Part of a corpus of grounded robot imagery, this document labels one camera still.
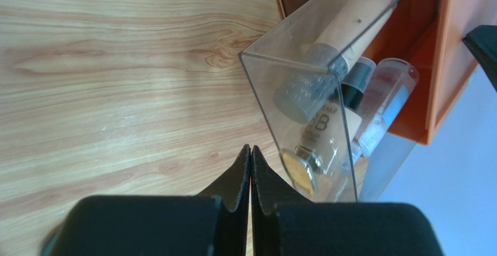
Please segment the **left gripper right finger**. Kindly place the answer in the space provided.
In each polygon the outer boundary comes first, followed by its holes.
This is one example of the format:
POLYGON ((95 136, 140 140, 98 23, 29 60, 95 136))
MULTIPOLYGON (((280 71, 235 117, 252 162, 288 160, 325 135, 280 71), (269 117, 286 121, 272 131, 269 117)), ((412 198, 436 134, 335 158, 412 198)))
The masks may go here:
POLYGON ((431 223, 415 206, 314 203, 251 153, 255 255, 442 255, 431 223))

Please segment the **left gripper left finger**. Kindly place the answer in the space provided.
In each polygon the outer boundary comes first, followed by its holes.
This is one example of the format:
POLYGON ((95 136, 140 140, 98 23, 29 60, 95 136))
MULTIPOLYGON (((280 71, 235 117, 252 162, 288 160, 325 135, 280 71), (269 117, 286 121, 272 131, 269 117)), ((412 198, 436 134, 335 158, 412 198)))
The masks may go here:
POLYGON ((244 255, 249 145, 196 195, 92 195, 46 243, 47 255, 244 255))

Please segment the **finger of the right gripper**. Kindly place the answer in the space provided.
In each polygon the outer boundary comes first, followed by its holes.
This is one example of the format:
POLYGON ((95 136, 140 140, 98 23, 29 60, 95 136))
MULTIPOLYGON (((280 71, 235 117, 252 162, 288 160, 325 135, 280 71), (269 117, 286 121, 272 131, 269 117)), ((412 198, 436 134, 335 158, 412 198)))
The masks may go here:
POLYGON ((496 26, 480 25, 470 31, 463 43, 482 66, 487 78, 496 90, 496 26))

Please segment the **orange drawer box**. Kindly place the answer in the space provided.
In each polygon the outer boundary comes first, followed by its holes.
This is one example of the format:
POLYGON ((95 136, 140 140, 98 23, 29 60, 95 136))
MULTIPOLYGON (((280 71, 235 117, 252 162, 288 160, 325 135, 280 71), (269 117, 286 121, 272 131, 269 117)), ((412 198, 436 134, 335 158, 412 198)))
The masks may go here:
POLYGON ((365 52, 406 60, 420 75, 390 133, 431 143, 477 66, 463 37, 482 24, 496 24, 496 0, 401 0, 365 52))

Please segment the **small beige foundation bottle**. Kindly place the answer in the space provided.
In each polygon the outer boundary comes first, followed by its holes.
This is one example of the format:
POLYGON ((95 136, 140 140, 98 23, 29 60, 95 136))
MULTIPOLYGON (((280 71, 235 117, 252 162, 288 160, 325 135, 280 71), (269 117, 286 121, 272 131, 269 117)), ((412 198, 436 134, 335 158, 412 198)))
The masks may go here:
POLYGON ((348 154, 363 119, 357 109, 364 97, 376 63, 360 57, 342 80, 342 97, 332 94, 303 131, 296 153, 311 164, 314 172, 328 174, 348 154))

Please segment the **clear toner bottle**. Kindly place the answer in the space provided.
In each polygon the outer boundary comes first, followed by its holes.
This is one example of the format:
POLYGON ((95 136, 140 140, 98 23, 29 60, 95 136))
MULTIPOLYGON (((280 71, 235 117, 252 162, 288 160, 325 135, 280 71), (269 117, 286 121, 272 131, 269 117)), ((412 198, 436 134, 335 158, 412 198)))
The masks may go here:
POLYGON ((357 109, 363 121, 351 142, 352 163, 371 156, 418 81, 417 69, 403 59, 386 58, 378 63, 357 109))

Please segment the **beige tube grey cap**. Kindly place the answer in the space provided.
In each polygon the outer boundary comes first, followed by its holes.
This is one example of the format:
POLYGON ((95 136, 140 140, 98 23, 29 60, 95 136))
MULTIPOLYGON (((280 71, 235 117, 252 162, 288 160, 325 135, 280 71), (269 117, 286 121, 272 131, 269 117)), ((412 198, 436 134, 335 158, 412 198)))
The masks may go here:
POLYGON ((305 64, 328 74, 297 72, 274 93, 278 109, 291 120, 307 124, 350 72, 393 12, 392 0, 348 0, 302 55, 305 64))

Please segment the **clear drawer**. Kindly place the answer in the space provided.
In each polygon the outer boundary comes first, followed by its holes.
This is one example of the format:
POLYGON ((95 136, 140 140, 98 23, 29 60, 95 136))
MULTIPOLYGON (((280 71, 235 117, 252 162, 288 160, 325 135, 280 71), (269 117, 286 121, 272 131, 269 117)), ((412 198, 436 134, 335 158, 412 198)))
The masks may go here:
POLYGON ((281 162, 314 202, 358 199, 352 143, 362 118, 342 81, 400 0, 281 0, 285 18, 240 53, 281 162))

